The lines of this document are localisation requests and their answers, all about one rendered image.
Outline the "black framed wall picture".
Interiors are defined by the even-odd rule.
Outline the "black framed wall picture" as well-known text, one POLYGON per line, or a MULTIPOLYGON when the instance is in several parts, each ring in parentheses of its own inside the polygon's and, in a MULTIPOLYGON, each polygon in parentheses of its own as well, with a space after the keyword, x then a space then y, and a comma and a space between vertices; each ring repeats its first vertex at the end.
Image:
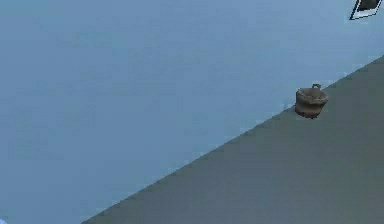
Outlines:
POLYGON ((382 0, 356 0, 350 20, 376 15, 381 2, 382 0))

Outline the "brown round bucket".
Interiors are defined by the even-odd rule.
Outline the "brown round bucket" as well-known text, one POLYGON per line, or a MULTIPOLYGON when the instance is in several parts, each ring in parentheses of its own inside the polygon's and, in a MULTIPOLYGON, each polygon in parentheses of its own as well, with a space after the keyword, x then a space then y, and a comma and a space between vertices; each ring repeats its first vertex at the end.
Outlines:
POLYGON ((328 95, 321 90, 320 84, 311 88, 299 88, 296 91, 295 112, 304 117, 317 118, 328 102, 328 95))

